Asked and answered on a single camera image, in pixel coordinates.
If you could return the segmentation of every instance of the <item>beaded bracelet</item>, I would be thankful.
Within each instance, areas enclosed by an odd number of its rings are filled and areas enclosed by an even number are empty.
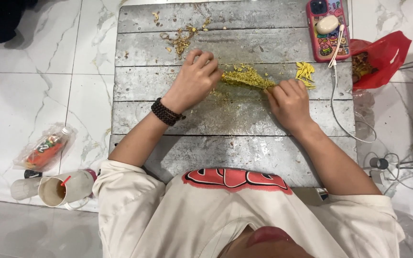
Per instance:
[[[186,118],[186,116],[183,116],[182,114],[176,114],[175,112],[169,110],[162,103],[160,103],[160,99],[161,98],[158,98],[156,102],[152,104],[151,110],[152,113],[154,113],[162,122],[168,124],[169,126],[174,126],[176,121]]]

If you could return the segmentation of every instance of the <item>person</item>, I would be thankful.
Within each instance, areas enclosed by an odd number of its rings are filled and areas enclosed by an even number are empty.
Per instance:
[[[179,118],[222,73],[212,53],[192,50],[160,103]],[[164,185],[141,169],[168,128],[153,109],[102,162],[93,187],[104,257],[399,257],[404,233],[390,198],[312,120],[304,84],[282,81],[265,93],[329,199],[307,206],[272,171],[200,167]]]

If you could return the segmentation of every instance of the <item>pink phone case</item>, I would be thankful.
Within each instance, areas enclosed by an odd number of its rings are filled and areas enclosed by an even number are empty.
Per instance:
[[[340,44],[336,60],[345,60],[350,57],[350,38],[345,23],[345,16],[341,0],[324,0],[328,3],[327,13],[314,15],[310,10],[310,2],[307,3],[308,28],[312,39],[313,56],[317,62],[329,62],[334,55],[337,45]],[[316,25],[318,21],[328,15],[335,15],[339,19],[339,26],[328,35],[318,34]],[[339,27],[345,25],[342,38],[339,40]]]

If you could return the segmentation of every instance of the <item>lips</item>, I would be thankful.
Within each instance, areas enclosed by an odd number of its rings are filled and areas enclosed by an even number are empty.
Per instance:
[[[262,243],[284,240],[287,242],[294,242],[294,240],[283,229],[271,226],[258,228],[246,242],[246,246]]]

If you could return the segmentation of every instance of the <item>bottle cap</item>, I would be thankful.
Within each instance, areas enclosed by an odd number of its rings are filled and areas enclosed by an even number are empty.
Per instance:
[[[62,133],[64,134],[71,134],[71,130],[68,129],[67,127],[63,127],[63,129],[61,130]]]

